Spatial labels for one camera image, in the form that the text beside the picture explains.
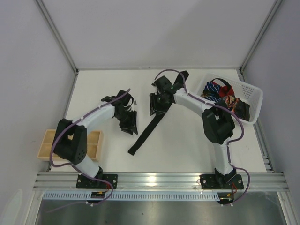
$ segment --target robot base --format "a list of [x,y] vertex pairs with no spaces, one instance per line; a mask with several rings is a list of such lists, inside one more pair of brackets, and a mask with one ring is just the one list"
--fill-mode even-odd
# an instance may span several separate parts
[[[114,189],[117,188],[118,184],[118,175],[117,174],[103,174],[99,173],[96,175],[97,179],[106,180],[110,182]],[[107,189],[107,186],[104,182],[90,180],[89,178],[78,175],[76,188],[78,189]]]
[[235,185],[234,189],[244,189],[242,176],[236,174],[236,170],[233,170],[230,174],[222,175],[215,169],[215,174],[202,174],[200,176],[200,183],[203,190],[232,190],[233,185]]

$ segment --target black belt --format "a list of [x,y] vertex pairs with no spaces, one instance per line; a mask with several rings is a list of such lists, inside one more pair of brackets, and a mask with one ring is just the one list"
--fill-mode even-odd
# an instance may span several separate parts
[[[187,80],[188,75],[189,75],[188,72],[187,71],[182,71],[181,73],[183,74],[185,80]],[[176,83],[183,84],[183,80],[182,80],[182,77],[181,77],[180,74],[177,75],[177,78],[176,78],[174,84],[176,84]],[[154,128],[157,126],[157,124],[161,121],[161,119],[165,116],[166,113],[167,113],[167,111],[164,112],[164,113],[160,113],[160,114],[156,114],[155,115],[155,117],[153,118],[153,120],[146,127],[146,129],[144,129],[144,131],[142,132],[142,134],[140,135],[140,137],[137,139],[137,141],[134,143],[134,145],[128,150],[129,154],[134,155],[136,153],[136,151],[141,147],[141,145],[149,137],[149,135],[151,134],[151,132],[154,130]]]

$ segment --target red cloth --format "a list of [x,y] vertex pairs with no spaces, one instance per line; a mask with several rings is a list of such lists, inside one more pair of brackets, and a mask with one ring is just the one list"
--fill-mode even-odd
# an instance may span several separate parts
[[234,96],[235,94],[234,94],[232,86],[230,86],[229,90],[228,90],[227,86],[224,86],[224,87],[221,87],[219,95],[220,95],[220,97],[225,97],[225,96],[228,96],[228,95]]

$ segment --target black strap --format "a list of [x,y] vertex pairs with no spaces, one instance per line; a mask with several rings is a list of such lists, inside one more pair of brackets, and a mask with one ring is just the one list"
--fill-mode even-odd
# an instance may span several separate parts
[[[185,78],[185,80],[188,78],[188,72],[187,71],[182,71],[181,72]],[[174,84],[176,83],[181,83],[183,84],[183,80],[180,74],[178,74]],[[165,114],[167,113],[167,111],[165,113],[161,113],[161,114],[156,114],[155,117],[153,118],[153,120],[150,122],[150,124],[146,127],[146,129],[144,129],[144,131],[142,132],[142,134],[139,136],[139,138],[137,139],[137,141],[134,143],[134,145],[128,150],[128,153],[131,155],[134,155],[135,152],[141,147],[141,145],[145,142],[145,140],[149,137],[149,135],[152,133],[152,131],[154,130],[154,128],[157,126],[157,124],[161,121],[161,119],[165,116]]]
[[228,88],[228,90],[231,88],[231,85],[222,78],[215,78],[215,79],[211,80],[210,82],[213,82],[214,80],[219,80],[219,81],[223,82],[223,84],[225,84],[225,86]]

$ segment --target laundry basket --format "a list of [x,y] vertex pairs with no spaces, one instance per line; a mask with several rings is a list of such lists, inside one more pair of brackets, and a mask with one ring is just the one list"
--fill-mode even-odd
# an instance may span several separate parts
[[[233,80],[228,77],[217,74],[206,74],[200,81],[196,90],[196,94],[201,96],[205,88],[206,82],[210,82],[212,79],[215,78],[222,78],[226,80],[232,86],[236,98],[240,98],[243,102],[250,105],[250,120],[246,121],[241,119],[241,122],[243,124],[255,124],[262,107],[263,91],[258,87],[255,87],[251,84],[242,81]],[[219,80],[214,80],[214,82],[221,86],[224,86],[224,84]]]

